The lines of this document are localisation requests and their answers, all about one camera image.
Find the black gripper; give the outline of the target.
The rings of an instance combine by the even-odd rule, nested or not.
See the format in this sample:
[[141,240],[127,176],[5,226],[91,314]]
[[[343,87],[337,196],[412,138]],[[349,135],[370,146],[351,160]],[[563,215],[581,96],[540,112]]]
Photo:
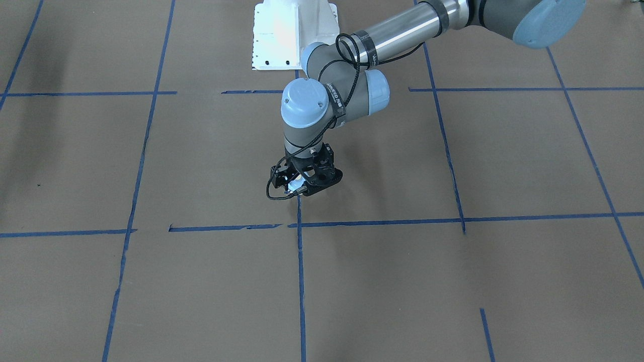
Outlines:
[[286,197],[311,196],[340,183],[343,172],[335,167],[331,145],[293,156],[285,151],[283,160],[271,168],[271,186],[283,188]]

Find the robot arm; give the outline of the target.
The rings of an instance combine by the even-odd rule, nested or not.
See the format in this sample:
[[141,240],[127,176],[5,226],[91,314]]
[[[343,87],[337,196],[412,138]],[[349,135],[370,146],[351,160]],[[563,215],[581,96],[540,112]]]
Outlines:
[[380,112],[390,89],[378,66],[417,51],[426,41],[471,25],[531,49],[546,48],[581,18],[585,1],[419,1],[372,27],[312,43],[300,57],[304,77],[283,90],[285,155],[271,167],[270,200],[311,196],[342,179],[324,133]]

